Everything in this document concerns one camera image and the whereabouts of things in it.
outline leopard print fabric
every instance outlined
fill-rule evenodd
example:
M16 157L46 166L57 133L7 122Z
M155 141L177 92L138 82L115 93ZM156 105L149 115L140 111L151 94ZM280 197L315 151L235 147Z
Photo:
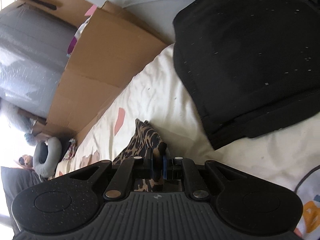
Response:
M151 148L153 153L153 178L136 179L133 187L134 191L155 192L162 190L164 180L161 172L163 156L167 148L167 144L148 121L142 122L136 119L134 136L131 138L129 145L113 160L112 164L121 164L124 159L135 156L144 158L148 148Z

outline bed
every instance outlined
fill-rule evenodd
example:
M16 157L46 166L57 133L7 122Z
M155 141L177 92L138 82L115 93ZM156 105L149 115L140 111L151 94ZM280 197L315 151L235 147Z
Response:
M214 150L195 105L175 73L173 45L132 78L79 145L73 159L58 164L55 176L99 160L113 160L135 132L135 119L148 120L173 156L208 159L294 190L320 164L320 114L255 139L243 138Z

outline pink paper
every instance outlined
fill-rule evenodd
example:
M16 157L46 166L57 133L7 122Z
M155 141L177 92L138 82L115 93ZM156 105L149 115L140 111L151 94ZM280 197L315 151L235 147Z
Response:
M84 16L91 16L95 12L96 9L97 9L97 6L92 5L91 8L85 13Z

